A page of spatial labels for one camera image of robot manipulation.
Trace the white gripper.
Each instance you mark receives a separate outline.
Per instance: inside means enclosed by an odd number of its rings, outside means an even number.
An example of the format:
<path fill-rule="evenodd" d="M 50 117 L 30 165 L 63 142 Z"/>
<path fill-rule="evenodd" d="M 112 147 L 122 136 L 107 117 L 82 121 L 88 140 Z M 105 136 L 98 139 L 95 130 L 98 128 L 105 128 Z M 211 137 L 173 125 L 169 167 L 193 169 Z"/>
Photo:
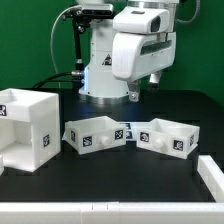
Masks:
<path fill-rule="evenodd" d="M 137 7 L 125 7 L 113 19 L 112 73 L 116 79 L 130 82 L 130 101 L 139 100 L 136 80 L 151 74 L 149 87 L 158 88 L 159 70 L 174 62 L 176 33 L 168 31 L 169 19 L 167 9 Z"/>

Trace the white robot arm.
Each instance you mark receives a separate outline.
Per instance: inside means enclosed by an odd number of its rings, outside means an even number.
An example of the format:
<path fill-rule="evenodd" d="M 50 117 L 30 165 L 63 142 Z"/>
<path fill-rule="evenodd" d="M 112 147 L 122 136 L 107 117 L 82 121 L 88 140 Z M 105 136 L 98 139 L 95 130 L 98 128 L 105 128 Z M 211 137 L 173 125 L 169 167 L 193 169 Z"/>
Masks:
<path fill-rule="evenodd" d="M 82 98 L 98 104 L 136 102 L 140 79 L 156 89 L 174 62 L 176 8 L 180 0 L 127 0 L 116 13 L 113 0 L 76 0 L 77 24 L 92 30 L 91 57 L 84 69 Z"/>

